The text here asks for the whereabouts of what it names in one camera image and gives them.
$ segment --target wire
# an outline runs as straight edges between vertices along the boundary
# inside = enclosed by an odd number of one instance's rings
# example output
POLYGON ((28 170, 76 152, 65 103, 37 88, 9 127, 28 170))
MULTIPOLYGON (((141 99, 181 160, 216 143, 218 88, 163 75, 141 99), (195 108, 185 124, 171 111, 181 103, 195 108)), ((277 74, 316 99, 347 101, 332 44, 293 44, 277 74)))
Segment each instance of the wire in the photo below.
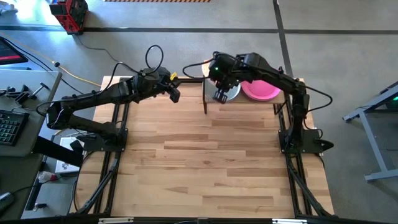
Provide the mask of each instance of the wire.
MULTIPOLYGON (((19 42, 18 40, 12 38, 11 36, 9 36, 9 35, 7 35, 7 34, 5 34, 5 33, 3 33, 3 32, 0 32, 0 34, 3 36, 2 38, 4 38, 4 36, 8 37, 9 39, 13 40, 15 43, 18 43, 19 45, 24 46, 26 49, 29 49, 31 52, 34 52, 36 55, 39 55, 40 57, 42 57, 42 58, 48 60, 48 61, 51 62, 53 65, 55 65, 55 64, 57 63, 56 61, 52 60, 51 58, 46 57, 45 55, 43 55, 43 54, 41 54, 40 52, 38 52, 38 51, 36 51, 36 50, 34 50, 34 49, 32 49, 32 48, 26 46, 25 44, 23 44, 23 43, 19 42)), ((86 80, 86 79, 84 79, 84 78, 80 78, 80 77, 78 77, 78 76, 72 74, 72 73, 69 72, 66 68, 64 68, 64 67, 62 67, 62 66, 58 66, 58 68, 61 69, 61 70, 63 70, 63 71, 66 72, 68 75, 72 76, 73 78, 76 78, 76 79, 81 80, 81 81, 83 81, 83 82, 87 82, 87 83, 90 83, 90 84, 92 84, 92 85, 96 85, 96 86, 98 86, 98 87, 101 87, 101 85, 98 84, 98 83, 95 83, 95 82, 86 80)))
POLYGON ((62 132, 64 132, 65 130, 66 130, 66 129, 58 130, 54 135, 57 136, 57 135, 61 134, 62 132))
POLYGON ((131 68, 128 64, 126 64, 126 63, 124 63, 124 62, 118 62, 118 63, 116 63, 116 65, 115 65, 114 68, 113 68, 113 72, 112 72, 112 75, 111 75, 111 79, 109 80, 109 83, 106 85, 106 87, 105 87, 104 90, 102 90, 101 92, 98 93, 98 95, 100 95, 100 94, 102 94, 104 91, 106 91, 106 90, 109 88, 109 86, 112 84, 112 80, 113 80, 113 77, 114 77, 114 74, 115 74, 115 72, 116 72, 116 69, 117 69, 118 65, 123 65, 123 66, 125 66, 128 70, 130 70, 130 71, 132 71, 132 72, 134 72, 134 73, 136 73, 136 74, 140 74, 140 72, 135 71, 135 70, 134 70, 133 68, 131 68))
POLYGON ((325 104, 323 106, 319 106, 319 107, 314 108, 314 109, 310 109, 308 112, 315 111, 315 110, 320 110, 320 109, 325 108, 325 107, 327 107, 327 106, 329 106, 329 105, 331 105, 333 103, 333 97, 331 97, 329 94, 324 93, 324 92, 319 91, 319 90, 316 90, 316 89, 314 89, 312 87, 309 87, 309 86, 306 86, 306 85, 304 87, 309 89, 309 90, 315 91, 315 92, 317 92, 317 93, 319 93, 321 95, 324 95, 324 96, 328 97, 329 100, 330 100, 329 103, 327 103, 327 104, 325 104))
POLYGON ((120 132, 122 131, 122 129, 124 129, 125 122, 124 122, 124 121, 118 121, 118 122, 116 122, 114 125, 117 125, 118 123, 122 123, 122 124, 120 125, 119 131, 118 131, 118 134, 120 134, 120 132))
POLYGON ((83 133, 79 132, 77 129, 73 128, 75 131, 77 131, 78 134, 80 134, 81 136, 85 136, 83 133))
POLYGON ((185 69, 190 68, 190 67, 195 67, 195 66, 199 66, 199 65, 204 65, 204 64, 210 63, 210 62, 214 61, 214 59, 215 59, 215 58, 213 57, 212 59, 207 60, 207 61, 204 61, 204 62, 201 62, 201 63, 195 63, 195 64, 191 64, 191 65, 185 66, 185 67, 182 68, 182 73, 183 73, 184 75, 186 75, 187 77, 189 77, 189 78, 196 79, 196 80, 202 80, 202 79, 204 79, 204 78, 198 78, 198 77, 193 77, 193 76, 191 76, 191 75, 188 75, 188 74, 185 72, 185 69))
POLYGON ((317 153, 315 153, 315 155, 321 160, 323 168, 325 168, 325 161, 323 161, 322 156, 317 153))
POLYGON ((40 114, 41 116, 45 117, 45 115, 42 114, 42 113, 39 111, 39 108, 40 108, 41 106, 47 105, 47 104, 51 104, 51 103, 66 102, 66 101, 67 101, 67 100, 56 100, 56 101, 48 101, 48 102, 41 103, 41 104, 39 104, 39 105, 36 106, 36 113, 38 113, 38 114, 40 114))
POLYGON ((73 183, 73 186, 72 186, 72 195, 70 197, 71 198, 70 199, 70 205, 73 202, 73 205, 75 206, 75 210, 77 211, 77 206, 76 206, 76 202, 75 202, 76 185, 77 185, 77 180, 75 180, 75 182, 73 183))
POLYGON ((56 181, 56 180, 59 180, 59 179, 62 179, 62 178, 72 178, 72 177, 77 177, 77 176, 71 176, 71 177, 58 177, 57 179, 48 180, 48 181, 46 181, 46 182, 44 182, 44 183, 39 183, 39 184, 32 185, 32 186, 28 186, 28 187, 23 187, 23 188, 21 188, 21 189, 18 189, 18 190, 13 191, 13 193, 11 193, 11 194, 14 195, 15 193, 20 192, 21 190, 31 189, 31 188, 34 188, 34 187, 38 187, 38 186, 40 186, 40 185, 42 185, 42 184, 46 184, 46 183, 48 183, 48 182, 53 182, 53 181, 56 181))
MULTIPOLYGON (((25 54, 23 54, 23 56, 25 56, 26 58, 28 58, 31 62, 33 62, 33 63, 35 63, 36 65, 38 65, 38 66, 40 66, 41 68, 43 68, 43 70, 45 70, 46 72, 48 72, 48 70, 46 69, 46 68, 44 68, 43 66, 41 66, 39 63, 37 63, 37 62, 35 62, 35 61, 33 61, 31 58, 29 58, 27 55, 25 55, 25 54)), ((42 63, 43 65, 45 65, 46 66, 46 64, 44 64, 41 60, 39 60, 37 57, 35 57, 35 56, 33 56, 36 60, 38 60, 40 63, 42 63)), ((72 88, 73 90, 75 90, 75 91, 77 91, 78 93, 80 93, 80 94, 83 94, 81 91, 79 91, 79 90, 77 90, 75 87, 73 87, 73 86, 71 86, 71 84, 69 84, 67 81, 65 81, 63 78, 61 78, 61 81, 62 82, 64 82, 66 85, 68 85, 70 88, 72 88)))
POLYGON ((320 135, 320 137, 319 137, 319 138, 321 139, 321 138, 323 137, 323 130, 322 130, 322 129, 319 129, 319 128, 309 128, 309 127, 307 126, 305 120, 306 120, 306 119, 303 120, 303 121, 304 121, 304 126, 305 126, 305 128, 307 128, 308 130, 316 130, 316 131, 321 132, 321 135, 320 135))
POLYGON ((149 54, 150 50, 152 50, 152 48, 154 48, 154 47, 157 47, 157 48, 160 50, 160 52, 162 53, 162 57, 161 57, 161 59, 160 59, 160 62, 159 62, 159 64, 158 64, 158 66, 155 68, 155 70, 151 71, 150 73, 147 73, 147 75, 152 74, 152 73, 155 73, 156 71, 158 71, 158 69, 160 68, 160 66, 161 66, 162 63, 163 63, 163 58, 164 58, 163 49, 162 49, 159 45, 157 45, 157 44, 152 45, 152 46, 150 46, 150 47, 148 48, 147 53, 145 54, 145 63, 147 64, 148 68, 151 68, 151 66, 150 66, 149 63, 148 63, 148 54, 149 54))
POLYGON ((76 37, 79 40, 80 44, 83 45, 85 48, 90 49, 90 50, 104 50, 111 57, 112 60, 114 60, 115 62, 120 62, 119 60, 115 59, 108 50, 106 50, 104 48, 89 47, 89 46, 83 44, 83 42, 79 38, 79 35, 76 35, 76 37))
POLYGON ((87 133, 87 131, 79 131, 77 133, 68 134, 67 137, 71 137, 71 136, 73 136, 75 134, 82 134, 82 133, 87 133))
POLYGON ((58 122, 58 120, 59 120, 60 117, 61 117, 61 114, 62 114, 63 110, 64 110, 64 109, 62 109, 62 110, 59 112, 59 114, 58 114, 56 120, 54 121, 53 125, 51 125, 51 128, 54 126, 54 124, 56 124, 56 123, 58 122))
POLYGON ((7 42, 9 42, 11 45, 13 45, 14 47, 16 47, 17 49, 21 50, 22 52, 25 52, 25 54, 30 55, 31 57, 33 57, 34 59, 36 59, 37 61, 39 61, 40 63, 42 63, 47 69, 49 69, 50 71, 52 71, 52 69, 51 69, 49 66, 47 66, 45 63, 43 63, 40 59, 38 59, 37 57, 35 57, 35 56, 32 55, 31 53, 29 53, 29 52, 23 50, 22 48, 18 47, 17 45, 15 45, 14 43, 12 43, 10 40, 8 40, 8 39, 6 39, 6 38, 4 38, 4 37, 3 37, 3 39, 6 40, 7 42))
POLYGON ((86 156, 85 156, 85 158, 83 159, 83 161, 81 162, 81 166, 80 166, 80 169, 79 169, 79 174, 77 175, 77 180, 75 181, 75 183, 76 184, 74 184, 74 186, 73 186, 73 189, 72 189, 72 192, 73 192, 73 196, 72 196, 72 200, 73 200, 73 205, 74 205, 74 207, 75 207, 75 210, 76 210, 76 212, 77 212, 77 205, 76 205, 76 188, 77 188, 77 182, 79 181, 79 176, 80 176, 80 171, 81 171, 81 168, 83 167, 83 164, 85 163, 85 161, 92 155, 94 153, 94 151, 92 151, 92 152, 89 152, 86 156))
POLYGON ((196 224, 198 222, 196 220, 190 220, 190 221, 182 221, 182 222, 178 222, 178 223, 174 223, 174 224, 187 224, 187 223, 196 224))
POLYGON ((35 111, 33 109, 25 108, 25 107, 21 107, 21 106, 14 107, 13 109, 11 109, 11 111, 14 111, 15 109, 23 109, 23 110, 35 111))

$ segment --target black metal frame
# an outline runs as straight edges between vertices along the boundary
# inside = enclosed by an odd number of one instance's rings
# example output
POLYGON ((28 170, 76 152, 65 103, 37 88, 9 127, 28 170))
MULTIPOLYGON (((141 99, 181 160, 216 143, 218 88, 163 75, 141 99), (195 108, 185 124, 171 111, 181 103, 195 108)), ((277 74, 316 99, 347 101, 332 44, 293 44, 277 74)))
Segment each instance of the black metal frame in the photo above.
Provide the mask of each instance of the black metal frame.
MULTIPOLYGON (((202 80, 182 80, 182 83, 201 83, 202 80)), ((205 104, 205 95, 203 94, 203 103, 205 104)), ((285 93, 285 99, 286 102, 281 105, 274 105, 274 113, 278 115, 279 118, 279 123, 280 123, 280 130, 286 130, 286 123, 285 123, 285 116, 288 116, 288 121, 289 124, 292 123, 292 115, 291 115, 291 102, 290 102, 290 96, 285 93), (287 115, 284 114, 283 107, 287 107, 287 115)), ((124 112, 123 112, 123 126, 126 125, 127 123, 127 115, 129 111, 129 104, 126 104, 124 107, 124 112)), ((114 108, 113 112, 113 121, 116 121, 119 113, 119 105, 116 105, 114 108)), ((101 171, 101 178, 100 182, 104 180, 106 177, 106 173, 108 171, 108 164, 110 161, 111 157, 111 152, 105 152, 105 157, 104 157, 104 162, 103 162, 103 168, 101 171)), ((115 152, 115 159, 120 160, 121 158, 121 152, 115 152)), ((288 173, 288 178, 289 178, 289 185, 290 185, 290 192, 292 196, 292 203, 293 203, 293 209, 294 209, 294 219, 291 219, 291 223, 297 222, 299 220, 303 220, 302 223, 352 223, 352 224, 357 224, 357 223, 376 223, 376 222, 366 222, 366 221, 361 221, 361 220, 348 220, 348 219, 343 219, 343 218, 338 218, 336 216, 330 215, 324 209, 322 209, 322 206, 316 201, 315 197, 311 194, 309 191, 306 180, 305 180, 305 175, 304 175, 304 169, 303 169, 303 162, 302 162, 302 157, 301 153, 285 153, 285 159, 286 159, 286 164, 287 164, 287 173, 288 173), (297 162, 297 168, 293 166, 292 163, 292 158, 296 158, 297 162), (297 189, 295 186, 295 183, 298 184, 298 186, 303 190, 303 197, 304 197, 304 205, 305 205, 305 213, 302 213, 300 210, 300 205, 299 205, 299 200, 297 196, 297 189), (318 216, 313 216, 312 215, 312 208, 319 214, 318 216)), ((96 200, 95 207, 93 214, 73 214, 73 215, 68 215, 65 217, 50 217, 50 218, 36 218, 36 219, 26 219, 26 220, 15 220, 11 221, 10 223, 51 223, 51 224, 56 224, 56 223, 95 223, 97 224, 99 222, 99 219, 101 218, 111 218, 111 211, 112 211, 112 205, 113 205, 113 197, 114 197, 114 191, 116 188, 116 180, 118 176, 118 166, 119 163, 117 163, 117 166, 115 167, 115 173, 111 178, 111 183, 110 183, 110 188, 108 192, 108 200, 106 203, 106 208, 103 213, 100 213, 100 205, 102 201, 102 192, 100 192, 100 197, 96 200)), ((131 218, 125 218, 126 221, 133 221, 134 223, 142 223, 142 224, 155 224, 155 223, 160 223, 160 224, 174 224, 178 222, 183 222, 187 220, 194 220, 198 224, 229 224, 229 223, 244 223, 244 224, 263 224, 263 223, 290 223, 289 220, 287 222, 282 222, 281 220, 278 219, 271 219, 271 218, 192 218, 192 217, 131 217, 131 218)))

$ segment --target black cable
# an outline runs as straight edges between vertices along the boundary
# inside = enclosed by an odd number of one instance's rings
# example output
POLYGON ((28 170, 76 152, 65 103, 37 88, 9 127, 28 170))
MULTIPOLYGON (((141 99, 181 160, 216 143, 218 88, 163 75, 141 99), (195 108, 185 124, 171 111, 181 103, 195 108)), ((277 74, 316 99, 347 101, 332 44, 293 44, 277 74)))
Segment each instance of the black cable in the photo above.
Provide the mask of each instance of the black cable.
POLYGON ((178 223, 174 223, 174 224, 187 224, 187 223, 196 224, 198 222, 196 220, 189 220, 189 221, 182 221, 182 222, 178 222, 178 223))
POLYGON ((322 156, 317 153, 315 153, 315 155, 321 160, 323 168, 325 168, 325 161, 323 161, 322 156))
POLYGON ((116 65, 115 65, 114 68, 113 68, 113 72, 112 72, 112 75, 111 75, 111 79, 110 79, 108 85, 105 87, 105 89, 104 89, 103 91, 99 92, 98 95, 102 94, 104 91, 106 91, 106 90, 109 88, 109 86, 110 86, 111 83, 112 83, 112 80, 113 80, 113 77, 114 77, 114 74, 115 74, 115 72, 116 72, 116 69, 117 69, 118 65, 123 65, 123 66, 125 66, 128 70, 130 70, 130 71, 132 71, 132 72, 134 72, 134 73, 136 73, 136 74, 140 74, 140 72, 135 71, 135 70, 134 70, 133 68, 131 68, 128 64, 126 64, 126 63, 124 63, 124 62, 118 62, 118 63, 116 63, 116 65))
POLYGON ((72 197, 73 206, 75 207, 76 212, 77 212, 77 210, 78 210, 78 209, 77 209, 77 205, 76 205, 76 200, 75 200, 75 199, 76 199, 76 188, 77 188, 77 182, 79 181, 80 171, 81 171, 81 168, 83 167, 83 164, 85 163, 85 161, 86 161, 93 153, 94 153, 94 151, 87 153, 87 155, 85 156, 85 158, 84 158, 83 161, 81 162, 81 166, 80 166, 80 169, 79 169, 79 174, 77 175, 77 179, 76 179, 76 181, 75 181, 76 184, 74 184, 73 189, 72 189, 72 192, 73 192, 73 197, 72 197))
POLYGON ((210 62, 212 62, 212 61, 214 61, 214 57, 213 57, 212 59, 210 59, 210 60, 205 61, 205 62, 195 63, 195 64, 191 64, 191 65, 185 66, 185 67, 182 68, 182 73, 183 73, 184 75, 186 75, 187 77, 189 77, 189 78, 196 79, 196 80, 202 80, 202 79, 204 79, 204 78, 193 77, 193 76, 191 76, 191 75, 188 75, 188 74, 185 72, 185 69, 190 68, 190 67, 199 66, 199 65, 204 65, 204 64, 210 63, 210 62))
POLYGON ((40 63, 42 63, 44 66, 46 66, 50 71, 52 71, 52 69, 50 67, 48 67, 45 63, 43 63, 40 59, 38 59, 37 57, 35 57, 34 55, 30 54, 29 52, 22 50, 20 47, 18 47, 16 44, 12 43, 10 40, 2 37, 4 40, 6 40, 8 43, 10 43, 11 45, 13 45, 14 47, 16 47, 17 49, 25 52, 26 54, 32 56, 34 59, 36 59, 37 61, 39 61, 40 63))
POLYGON ((47 105, 47 104, 51 104, 51 103, 56 103, 56 102, 65 102, 65 101, 64 101, 64 100, 57 100, 57 101, 48 101, 48 102, 41 103, 41 104, 39 104, 39 105, 36 106, 36 113, 38 113, 39 115, 45 117, 45 114, 42 114, 42 113, 39 111, 39 108, 40 108, 41 106, 43 106, 43 105, 47 105))
POLYGON ((35 111, 33 109, 25 108, 25 107, 21 107, 21 106, 14 107, 13 109, 11 109, 11 111, 14 111, 15 109, 23 109, 23 110, 35 111))
MULTIPOLYGON (((43 66, 41 66, 39 63, 33 61, 31 58, 29 58, 27 55, 24 55, 26 58, 28 58, 31 62, 35 63, 36 65, 40 66, 43 68, 43 70, 45 70, 46 72, 48 72, 47 69, 45 69, 43 66)), ((81 91, 77 90, 75 87, 71 86, 71 84, 69 84, 67 81, 65 81, 63 78, 61 78, 61 81, 64 82, 66 85, 68 85, 72 90, 75 90, 76 92, 83 94, 81 91)))
POLYGON ((305 122, 305 120, 306 119, 304 119, 303 121, 304 121, 304 126, 305 126, 305 128, 307 128, 308 130, 316 130, 316 131, 320 131, 321 132, 321 135, 320 135, 320 139, 323 137, 323 130, 322 129, 319 129, 319 128, 309 128, 308 126, 307 126, 307 124, 306 124, 306 122, 305 122))
POLYGON ((122 124, 120 125, 119 131, 118 131, 118 134, 120 134, 120 132, 121 132, 122 129, 124 128, 125 122, 124 122, 124 121, 118 121, 118 122, 116 122, 114 125, 117 125, 118 123, 122 123, 122 124))
POLYGON ((284 101, 282 106, 279 107, 279 109, 275 112, 275 114, 279 114, 279 112, 283 109, 283 107, 285 106, 286 103, 287 103, 287 100, 284 101))
POLYGON ((152 48, 154 48, 154 47, 157 47, 160 50, 160 52, 162 53, 162 57, 160 58, 160 62, 158 64, 158 66, 155 68, 155 70, 151 71, 150 73, 147 73, 147 75, 150 75, 150 74, 155 73, 156 71, 158 71, 158 69, 160 68, 160 66, 163 63, 163 58, 164 58, 163 49, 157 44, 152 45, 152 46, 150 46, 148 48, 147 53, 145 54, 145 63, 147 64, 148 68, 151 68, 151 66, 148 63, 148 54, 149 54, 150 50, 152 50, 152 48))
POLYGON ((85 136, 83 133, 79 132, 76 128, 73 128, 78 134, 80 134, 81 136, 85 136))
POLYGON ((90 49, 90 50, 104 50, 111 57, 112 60, 114 60, 115 62, 120 62, 119 60, 115 59, 108 50, 106 50, 104 48, 89 47, 89 46, 83 44, 83 42, 79 38, 79 35, 76 35, 76 37, 79 40, 80 44, 83 45, 85 48, 90 49))
POLYGON ((309 87, 309 86, 306 86, 306 85, 305 85, 304 87, 307 88, 307 89, 309 89, 309 90, 315 91, 315 92, 317 92, 317 93, 319 93, 319 94, 321 94, 321 95, 324 95, 324 96, 328 97, 329 100, 330 100, 329 103, 327 103, 327 104, 325 104, 325 105, 323 105, 323 106, 319 106, 319 107, 314 108, 314 109, 310 109, 308 112, 311 112, 311 111, 315 111, 315 110, 319 110, 319 109, 325 108, 325 107, 327 107, 327 106, 329 106, 329 105, 331 105, 331 104, 333 103, 333 97, 331 97, 329 94, 324 93, 324 92, 319 91, 319 90, 316 90, 316 89, 314 89, 314 88, 312 88, 312 87, 309 87))
MULTIPOLYGON (((43 66, 41 66, 39 63, 33 61, 31 58, 29 58, 26 54, 23 54, 23 56, 25 56, 27 59, 29 59, 31 62, 35 63, 36 65, 40 66, 41 68, 43 68, 43 70, 45 70, 46 72, 53 71, 50 67, 48 67, 43 61, 39 60, 37 57, 33 56, 32 54, 26 52, 25 50, 22 50, 20 47, 16 46, 15 44, 13 44, 11 41, 5 39, 6 41, 8 41, 10 44, 12 44, 14 47, 18 48, 19 50, 29 54, 31 57, 35 58, 38 62, 40 62, 41 64, 43 64, 44 66, 46 66, 48 69, 44 68, 43 66)), ((80 94, 83 94, 82 92, 80 92, 79 90, 77 90, 75 87, 71 86, 71 84, 69 84, 67 81, 65 81, 63 78, 61 78, 61 81, 63 81, 66 85, 68 85, 70 88, 72 88, 73 90, 77 91, 80 94)))
POLYGON ((18 190, 13 191, 13 193, 11 193, 11 194, 14 195, 15 193, 20 192, 21 190, 31 189, 31 188, 34 188, 34 187, 38 187, 38 186, 40 186, 40 185, 42 185, 42 184, 46 184, 46 183, 48 183, 48 182, 56 181, 56 180, 59 180, 59 179, 62 179, 62 178, 72 178, 72 177, 77 177, 77 176, 71 176, 71 177, 58 177, 58 178, 55 179, 55 180, 48 180, 48 181, 46 181, 46 182, 44 182, 44 183, 39 183, 39 184, 32 185, 32 186, 28 186, 28 187, 23 187, 23 188, 21 188, 21 189, 18 189, 18 190))
POLYGON ((72 195, 70 197, 71 198, 70 199, 70 205, 73 202, 73 205, 75 206, 75 210, 77 211, 77 206, 76 206, 76 202, 75 202, 76 185, 77 185, 77 180, 75 180, 75 182, 73 183, 73 186, 72 186, 72 195))

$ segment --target red object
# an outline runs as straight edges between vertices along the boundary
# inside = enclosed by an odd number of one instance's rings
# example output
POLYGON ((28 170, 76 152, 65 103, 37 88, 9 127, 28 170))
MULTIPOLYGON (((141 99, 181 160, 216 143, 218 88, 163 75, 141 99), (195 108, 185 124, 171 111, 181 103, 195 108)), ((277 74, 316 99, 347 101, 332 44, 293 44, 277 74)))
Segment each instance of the red object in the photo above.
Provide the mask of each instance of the red object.
POLYGON ((88 12, 85 0, 54 0, 50 10, 68 34, 83 33, 88 12))
POLYGON ((0 57, 0 60, 9 60, 9 59, 18 59, 21 58, 19 55, 12 55, 12 56, 5 56, 5 57, 0 57))
POLYGON ((280 89, 260 80, 253 81, 251 84, 242 82, 242 90, 248 97, 258 101, 272 100, 280 92, 280 89))

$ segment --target gray desk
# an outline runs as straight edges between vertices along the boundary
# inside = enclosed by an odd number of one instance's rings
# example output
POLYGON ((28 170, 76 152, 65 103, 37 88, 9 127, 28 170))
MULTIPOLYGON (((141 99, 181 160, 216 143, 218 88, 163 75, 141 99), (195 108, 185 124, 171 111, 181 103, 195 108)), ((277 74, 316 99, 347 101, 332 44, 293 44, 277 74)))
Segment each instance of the gray desk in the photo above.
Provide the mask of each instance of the gray desk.
MULTIPOLYGON (((13 86, 19 91, 22 84, 25 84, 31 91, 35 91, 40 86, 40 82, 43 82, 50 87, 51 91, 43 89, 37 95, 37 101, 28 100, 24 104, 24 106, 28 108, 35 108, 38 103, 52 100, 61 77, 62 74, 58 72, 0 70, 0 88, 13 86)), ((10 110, 14 107, 16 107, 16 105, 12 100, 5 96, 0 97, 0 109, 10 110)), ((25 151, 27 155, 23 157, 0 156, 0 194, 13 192, 17 189, 32 185, 39 171, 43 156, 40 154, 30 154, 30 151, 33 149, 35 140, 39 135, 44 118, 36 112, 29 113, 30 116, 27 126, 21 134, 21 138, 17 145, 12 148, 13 150, 18 150, 19 147, 22 147, 22 150, 25 151)), ((14 203, 6 210, 0 220, 20 219, 29 194, 30 189, 16 193, 14 203)))

